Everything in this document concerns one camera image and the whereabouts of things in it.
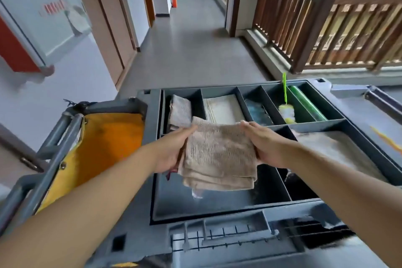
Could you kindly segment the person's left hand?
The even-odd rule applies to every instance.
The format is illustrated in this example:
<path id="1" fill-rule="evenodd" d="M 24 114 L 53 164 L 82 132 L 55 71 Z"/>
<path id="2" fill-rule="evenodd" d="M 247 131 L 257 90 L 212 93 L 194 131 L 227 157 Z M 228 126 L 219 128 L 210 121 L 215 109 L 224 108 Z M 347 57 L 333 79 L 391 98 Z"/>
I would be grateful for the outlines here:
<path id="1" fill-rule="evenodd" d="M 150 144 L 151 154 L 156 161 L 155 173 L 163 173 L 176 166 L 187 139 L 175 138 L 170 132 Z"/>

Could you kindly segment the person's right hand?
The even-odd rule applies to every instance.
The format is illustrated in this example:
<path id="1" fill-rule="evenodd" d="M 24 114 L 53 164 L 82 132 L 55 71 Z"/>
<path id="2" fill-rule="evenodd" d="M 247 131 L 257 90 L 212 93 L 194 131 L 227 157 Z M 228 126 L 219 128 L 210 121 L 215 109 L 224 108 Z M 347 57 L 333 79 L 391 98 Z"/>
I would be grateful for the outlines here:
<path id="1" fill-rule="evenodd" d="M 266 138 L 249 138 L 254 144 L 259 160 L 275 168 L 290 168 L 291 162 L 299 153 L 298 144 L 280 136 L 270 128 L 266 127 L 266 130 Z"/>

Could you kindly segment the beige cleaning cloth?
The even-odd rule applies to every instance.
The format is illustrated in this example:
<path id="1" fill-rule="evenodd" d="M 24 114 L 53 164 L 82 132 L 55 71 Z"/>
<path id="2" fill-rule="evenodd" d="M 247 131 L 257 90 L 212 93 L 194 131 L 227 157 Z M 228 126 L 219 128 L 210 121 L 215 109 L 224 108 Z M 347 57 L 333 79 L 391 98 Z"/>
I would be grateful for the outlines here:
<path id="1" fill-rule="evenodd" d="M 215 124 L 192 118 L 198 129 L 187 139 L 178 163 L 182 183 L 195 193 L 254 189 L 258 159 L 240 123 Z"/>

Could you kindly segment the person's right forearm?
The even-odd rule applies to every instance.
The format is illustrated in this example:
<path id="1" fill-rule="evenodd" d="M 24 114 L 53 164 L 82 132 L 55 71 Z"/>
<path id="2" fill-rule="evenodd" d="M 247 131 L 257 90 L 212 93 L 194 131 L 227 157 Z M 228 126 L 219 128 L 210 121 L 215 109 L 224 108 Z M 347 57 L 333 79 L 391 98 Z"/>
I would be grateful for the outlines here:
<path id="1" fill-rule="evenodd" d="M 389 268 L 402 268 L 401 189 L 297 142 L 281 159 Z"/>

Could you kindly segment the blue-grey rag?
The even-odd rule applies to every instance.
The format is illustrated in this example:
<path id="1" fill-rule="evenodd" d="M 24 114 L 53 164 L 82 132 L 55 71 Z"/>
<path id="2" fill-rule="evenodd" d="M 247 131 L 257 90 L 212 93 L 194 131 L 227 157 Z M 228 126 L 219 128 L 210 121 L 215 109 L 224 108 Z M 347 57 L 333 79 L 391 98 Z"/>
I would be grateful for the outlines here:
<path id="1" fill-rule="evenodd" d="M 273 120 L 264 108 L 262 103 L 245 99 L 246 106 L 254 122 L 262 126 L 273 126 Z"/>

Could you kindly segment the grey folded cloth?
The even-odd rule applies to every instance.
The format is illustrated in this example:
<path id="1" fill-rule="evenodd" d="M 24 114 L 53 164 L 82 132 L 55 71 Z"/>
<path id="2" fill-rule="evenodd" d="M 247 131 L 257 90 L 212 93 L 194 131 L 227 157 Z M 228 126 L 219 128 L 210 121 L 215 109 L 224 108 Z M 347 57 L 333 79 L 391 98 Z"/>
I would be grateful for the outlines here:
<path id="1" fill-rule="evenodd" d="M 192 124 L 192 108 L 190 100 L 173 95 L 168 116 L 168 131 L 189 128 Z"/>

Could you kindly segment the white folded paper stack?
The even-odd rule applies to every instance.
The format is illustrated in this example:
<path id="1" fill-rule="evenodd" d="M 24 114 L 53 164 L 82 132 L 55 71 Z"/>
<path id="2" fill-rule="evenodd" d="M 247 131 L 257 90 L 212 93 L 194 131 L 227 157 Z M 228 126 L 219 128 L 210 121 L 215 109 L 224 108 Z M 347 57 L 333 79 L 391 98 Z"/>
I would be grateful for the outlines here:
<path id="1" fill-rule="evenodd" d="M 207 121 L 231 125 L 246 120 L 235 94 L 203 99 Z"/>

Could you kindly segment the grey housekeeping cart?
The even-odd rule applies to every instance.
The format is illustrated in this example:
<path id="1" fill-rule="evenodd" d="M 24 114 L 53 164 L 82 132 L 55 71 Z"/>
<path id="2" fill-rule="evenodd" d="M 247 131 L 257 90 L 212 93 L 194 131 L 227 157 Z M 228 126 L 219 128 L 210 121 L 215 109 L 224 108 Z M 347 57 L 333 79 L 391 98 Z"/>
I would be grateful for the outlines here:
<path id="1" fill-rule="evenodd" d="M 48 162 L 0 207 L 0 237 L 148 144 L 194 122 L 179 166 L 149 175 L 85 268 L 212 267 L 302 259 L 355 234 L 289 167 L 252 165 L 235 124 L 256 121 L 402 188 L 402 85 L 325 79 L 165 88 L 72 103 L 40 147 Z"/>

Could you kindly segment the green roll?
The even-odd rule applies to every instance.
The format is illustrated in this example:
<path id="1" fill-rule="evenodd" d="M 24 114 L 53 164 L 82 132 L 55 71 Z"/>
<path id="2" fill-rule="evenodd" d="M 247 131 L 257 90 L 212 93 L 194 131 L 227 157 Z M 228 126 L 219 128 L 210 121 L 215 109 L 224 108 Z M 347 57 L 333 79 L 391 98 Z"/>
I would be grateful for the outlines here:
<path id="1" fill-rule="evenodd" d="M 326 121 L 328 118 L 310 101 L 310 99 L 296 86 L 288 87 L 290 92 L 300 101 L 300 103 L 311 114 L 315 121 Z"/>

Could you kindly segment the yellow cart waste bag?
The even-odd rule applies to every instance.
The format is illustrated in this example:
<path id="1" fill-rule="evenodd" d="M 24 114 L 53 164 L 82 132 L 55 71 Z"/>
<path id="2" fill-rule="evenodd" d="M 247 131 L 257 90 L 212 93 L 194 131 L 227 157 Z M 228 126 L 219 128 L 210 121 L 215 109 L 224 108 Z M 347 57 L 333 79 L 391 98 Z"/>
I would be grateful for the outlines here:
<path id="1" fill-rule="evenodd" d="M 144 128 L 139 113 L 85 115 L 78 143 L 60 164 L 37 212 L 129 157 L 141 147 Z"/>

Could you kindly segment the grey flat cloth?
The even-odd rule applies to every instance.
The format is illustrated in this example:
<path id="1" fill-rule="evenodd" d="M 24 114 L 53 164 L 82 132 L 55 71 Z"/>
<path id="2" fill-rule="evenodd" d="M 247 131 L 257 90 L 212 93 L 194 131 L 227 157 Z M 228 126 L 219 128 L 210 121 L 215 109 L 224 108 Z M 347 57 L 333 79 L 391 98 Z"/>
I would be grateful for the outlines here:
<path id="1" fill-rule="evenodd" d="M 292 130 L 299 143 L 352 169 L 383 182 L 388 182 L 374 162 L 343 132 L 298 133 Z"/>

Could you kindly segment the wooden balcony railing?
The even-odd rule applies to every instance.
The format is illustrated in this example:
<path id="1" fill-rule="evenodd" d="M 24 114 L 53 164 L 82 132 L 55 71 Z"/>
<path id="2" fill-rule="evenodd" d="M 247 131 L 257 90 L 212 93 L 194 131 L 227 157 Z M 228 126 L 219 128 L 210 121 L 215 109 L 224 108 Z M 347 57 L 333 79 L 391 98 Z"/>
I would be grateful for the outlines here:
<path id="1" fill-rule="evenodd" d="M 224 0 L 230 37 L 254 36 L 286 71 L 402 69 L 402 0 Z"/>

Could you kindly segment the green handled cleaning brush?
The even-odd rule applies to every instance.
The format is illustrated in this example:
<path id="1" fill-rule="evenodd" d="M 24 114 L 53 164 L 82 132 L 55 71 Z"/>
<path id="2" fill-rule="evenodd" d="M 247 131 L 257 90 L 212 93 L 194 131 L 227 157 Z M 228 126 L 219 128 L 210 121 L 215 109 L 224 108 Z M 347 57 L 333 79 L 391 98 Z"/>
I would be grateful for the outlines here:
<path id="1" fill-rule="evenodd" d="M 295 110 L 291 104 L 288 104 L 287 100 L 287 77 L 286 73 L 282 74 L 282 85 L 284 94 L 284 103 L 279 106 L 279 113 L 287 124 L 295 124 Z"/>

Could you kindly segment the white wall notice board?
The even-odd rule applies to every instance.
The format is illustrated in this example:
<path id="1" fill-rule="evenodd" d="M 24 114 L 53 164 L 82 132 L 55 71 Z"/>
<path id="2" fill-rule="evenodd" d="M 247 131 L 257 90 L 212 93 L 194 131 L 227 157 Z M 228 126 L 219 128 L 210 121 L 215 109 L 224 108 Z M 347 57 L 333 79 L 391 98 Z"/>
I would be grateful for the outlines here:
<path id="1" fill-rule="evenodd" d="M 92 32 L 82 0 L 0 0 L 0 13 L 38 67 L 54 65 Z"/>

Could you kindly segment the red wall cabinet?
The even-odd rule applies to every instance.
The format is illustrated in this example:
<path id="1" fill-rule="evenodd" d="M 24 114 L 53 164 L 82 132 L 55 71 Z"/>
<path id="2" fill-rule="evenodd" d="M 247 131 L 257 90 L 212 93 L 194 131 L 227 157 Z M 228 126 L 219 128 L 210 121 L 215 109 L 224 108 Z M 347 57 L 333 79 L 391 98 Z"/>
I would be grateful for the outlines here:
<path id="1" fill-rule="evenodd" d="M 0 56 L 13 72 L 41 73 L 17 37 L 0 16 Z"/>

